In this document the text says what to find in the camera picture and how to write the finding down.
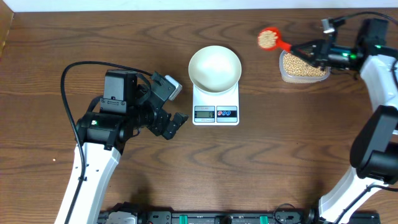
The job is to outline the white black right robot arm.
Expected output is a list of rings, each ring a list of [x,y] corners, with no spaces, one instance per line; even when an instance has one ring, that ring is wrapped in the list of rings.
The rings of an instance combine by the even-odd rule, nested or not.
[[[293,45],[290,53],[313,67],[359,72],[371,100],[373,115],[355,138],[350,167],[334,188],[309,211],[307,223],[348,223],[353,213],[380,190],[397,182],[397,50],[386,46],[392,18],[365,19],[353,47],[335,44],[338,28],[348,16],[322,21],[326,40]]]

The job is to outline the white round bowl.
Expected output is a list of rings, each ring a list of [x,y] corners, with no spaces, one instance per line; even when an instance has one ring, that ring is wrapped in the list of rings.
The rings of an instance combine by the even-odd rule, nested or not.
[[[200,49],[188,64],[188,75],[193,85],[211,94],[232,89],[239,82],[241,74],[239,57],[220,45]]]

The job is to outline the white digital kitchen scale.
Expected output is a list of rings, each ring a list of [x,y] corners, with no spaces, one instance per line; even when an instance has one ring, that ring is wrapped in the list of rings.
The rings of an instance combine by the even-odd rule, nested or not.
[[[197,126],[237,126],[239,85],[219,93],[193,87],[192,123]]]

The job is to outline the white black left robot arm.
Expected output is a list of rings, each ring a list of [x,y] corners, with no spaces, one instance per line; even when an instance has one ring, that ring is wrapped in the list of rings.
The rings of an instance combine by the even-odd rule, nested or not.
[[[155,72],[146,79],[134,70],[108,70],[104,93],[75,123],[73,169],[56,223],[96,223],[109,180],[127,141],[142,128],[172,139],[188,115],[163,109],[182,86]]]

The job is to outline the brown cardboard box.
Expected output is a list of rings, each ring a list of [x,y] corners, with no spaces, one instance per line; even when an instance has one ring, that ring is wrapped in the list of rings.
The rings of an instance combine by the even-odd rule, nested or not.
[[[14,12],[3,0],[1,0],[0,8],[0,53],[2,55],[14,18]]]

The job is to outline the red plastic measuring scoop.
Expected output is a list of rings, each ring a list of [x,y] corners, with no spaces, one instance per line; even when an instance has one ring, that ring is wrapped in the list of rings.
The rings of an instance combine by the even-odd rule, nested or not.
[[[275,49],[282,49],[290,52],[291,45],[282,40],[279,29],[276,27],[267,27],[260,31],[257,37],[257,44],[261,49],[272,51]]]

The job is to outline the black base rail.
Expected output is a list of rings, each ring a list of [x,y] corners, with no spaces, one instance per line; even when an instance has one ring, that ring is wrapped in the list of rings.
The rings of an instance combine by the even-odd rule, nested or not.
[[[308,223],[302,211],[278,209],[275,212],[176,212],[171,208],[147,207],[129,202],[118,203],[100,212],[98,223],[137,224],[275,224]]]

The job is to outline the clear plastic soybean container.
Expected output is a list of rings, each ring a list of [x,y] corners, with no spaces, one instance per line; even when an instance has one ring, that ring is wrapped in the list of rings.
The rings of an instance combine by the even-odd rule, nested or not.
[[[287,83],[316,83],[330,76],[330,68],[315,68],[298,57],[283,51],[279,57],[279,69],[283,81]]]

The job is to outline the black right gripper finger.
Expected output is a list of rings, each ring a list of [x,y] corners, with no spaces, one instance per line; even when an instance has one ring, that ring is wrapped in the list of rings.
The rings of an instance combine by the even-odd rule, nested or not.
[[[324,64],[320,60],[320,49],[318,47],[293,46],[290,49],[290,53],[315,68],[324,67]]]
[[[305,51],[305,50],[315,50],[319,49],[323,44],[325,43],[325,40],[323,39],[316,39],[316,40],[311,40],[302,44],[295,44],[291,46],[290,51]]]

